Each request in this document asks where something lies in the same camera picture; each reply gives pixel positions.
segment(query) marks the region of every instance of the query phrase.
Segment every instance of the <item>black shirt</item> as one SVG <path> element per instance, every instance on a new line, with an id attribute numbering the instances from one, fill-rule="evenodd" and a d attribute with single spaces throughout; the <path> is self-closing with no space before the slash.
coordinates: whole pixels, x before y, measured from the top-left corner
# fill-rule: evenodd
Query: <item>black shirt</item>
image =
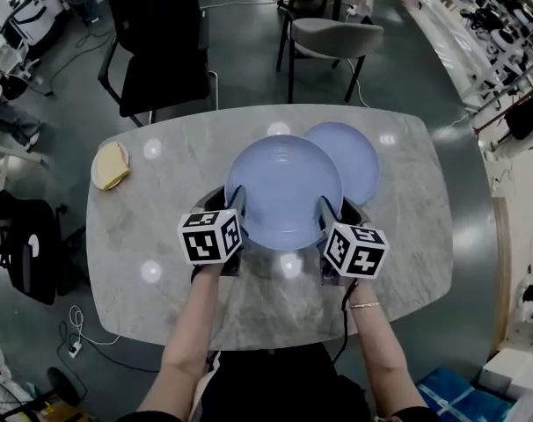
<path id="1" fill-rule="evenodd" d="M 272 352 L 222 352 L 219 364 L 202 395 L 201 422 L 373 420 L 364 390 L 337 375 L 321 344 Z M 360 358 L 358 367 L 362 367 Z M 402 422 L 439 421 L 428 408 L 408 408 L 396 416 Z M 148 411 L 129 414 L 120 422 L 142 420 L 178 421 L 171 415 Z"/>

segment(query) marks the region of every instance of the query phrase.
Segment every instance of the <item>sleeve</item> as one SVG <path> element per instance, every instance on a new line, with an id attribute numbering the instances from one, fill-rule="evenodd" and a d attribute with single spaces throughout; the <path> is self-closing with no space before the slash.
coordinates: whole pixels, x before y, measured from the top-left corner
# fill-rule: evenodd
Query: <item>sleeve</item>
<path id="1" fill-rule="evenodd" d="M 166 412 L 140 411 L 119 418 L 118 422 L 181 422 L 181 420 Z"/>
<path id="2" fill-rule="evenodd" d="M 412 408 L 405 408 L 394 414 L 401 422 L 440 422 L 439 418 L 433 410 L 426 406 L 413 406 Z"/>

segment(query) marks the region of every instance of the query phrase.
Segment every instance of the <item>gray chair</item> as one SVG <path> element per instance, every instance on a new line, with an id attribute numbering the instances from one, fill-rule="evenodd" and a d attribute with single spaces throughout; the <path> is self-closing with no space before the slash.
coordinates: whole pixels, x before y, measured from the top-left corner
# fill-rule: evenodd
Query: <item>gray chair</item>
<path id="1" fill-rule="evenodd" d="M 332 60 L 333 68 L 337 67 L 340 60 L 357 59 L 353 78 L 345 96 L 345 101 L 348 102 L 365 56 L 376 50 L 382 42 L 383 28 L 377 25 L 347 24 L 326 18 L 298 20 L 292 18 L 288 37 L 290 43 L 288 103 L 293 101 L 294 60 L 299 58 Z"/>

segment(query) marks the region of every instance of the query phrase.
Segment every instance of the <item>blue plate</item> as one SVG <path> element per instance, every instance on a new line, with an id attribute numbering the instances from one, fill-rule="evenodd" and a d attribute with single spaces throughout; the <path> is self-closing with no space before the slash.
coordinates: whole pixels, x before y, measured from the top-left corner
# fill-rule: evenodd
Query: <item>blue plate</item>
<path id="1" fill-rule="evenodd" d="M 360 131 L 344 123 L 325 122 L 310 128 L 305 138 L 333 160 L 346 197 L 361 205 L 374 195 L 380 174 L 378 155 Z"/>
<path id="2" fill-rule="evenodd" d="M 268 136 L 243 150 L 228 174 L 227 201 L 241 185 L 247 194 L 243 226 L 249 238 L 278 251 L 302 249 L 322 237 L 319 197 L 324 195 L 336 213 L 343 201 L 331 158 L 291 135 Z"/>

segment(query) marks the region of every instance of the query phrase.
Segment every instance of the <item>gray floor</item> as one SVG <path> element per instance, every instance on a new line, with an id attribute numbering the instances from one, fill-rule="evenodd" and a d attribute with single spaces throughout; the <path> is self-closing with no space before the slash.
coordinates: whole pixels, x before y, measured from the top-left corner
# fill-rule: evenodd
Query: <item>gray floor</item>
<path id="1" fill-rule="evenodd" d="M 201 5 L 234 1 L 264 0 L 201 0 Z M 112 27 L 105 6 L 103 14 L 95 28 L 97 33 Z M 385 28 L 386 34 L 383 45 L 365 61 L 360 77 L 362 97 L 375 108 L 421 117 L 436 136 L 455 230 L 456 259 L 450 293 L 397 321 L 394 330 L 415 379 L 439 366 L 452 367 L 470 377 L 486 360 L 497 286 L 495 225 L 485 171 L 467 127 L 457 125 L 437 134 L 438 128 L 460 118 L 464 108 L 439 58 L 409 14 L 397 0 L 376 0 L 373 20 Z M 220 75 L 221 108 L 285 103 L 287 60 L 281 73 L 275 71 L 280 32 L 281 14 L 275 5 L 210 10 L 209 62 Z M 60 42 L 43 57 L 38 76 L 49 79 L 80 51 L 75 44 L 84 33 L 84 26 L 72 21 Z M 85 47 L 98 42 L 90 39 Z M 70 212 L 64 216 L 64 233 L 84 223 L 91 160 L 97 147 L 107 137 L 134 128 L 130 120 L 119 116 L 117 105 L 97 81 L 104 50 L 83 55 L 65 69 L 55 79 L 54 98 L 28 91 L 18 101 L 46 122 L 36 149 L 46 164 L 15 167 L 7 188 L 17 197 L 42 198 L 54 206 L 67 204 Z M 127 52 L 119 49 L 111 68 L 111 80 L 118 88 L 127 61 Z M 341 63 L 333 70 L 326 62 L 299 61 L 295 102 L 343 105 L 350 76 L 347 64 Z M 351 105 L 359 104 L 355 93 Z M 209 103 L 204 102 L 181 111 L 207 109 Z M 171 115 L 171 111 L 161 111 L 157 117 L 164 120 Z M 10 144 L 11 140 L 0 136 L 0 142 Z M 46 307 L 12 289 L 6 277 L 0 280 L 0 345 L 19 380 L 45 385 L 47 367 L 62 368 L 55 355 L 60 344 L 57 326 L 68 319 L 72 304 L 84 310 L 87 335 L 113 338 L 99 325 L 89 288 L 81 287 L 59 298 L 53 307 Z M 340 340 L 327 343 L 331 353 L 339 346 Z M 158 367 L 162 351 L 160 346 L 129 339 L 102 348 L 116 360 L 148 368 Z M 67 362 L 89 389 L 85 406 L 101 420 L 132 411 L 153 378 L 110 363 L 90 346 Z M 338 370 L 365 383 L 354 339 L 341 357 Z"/>

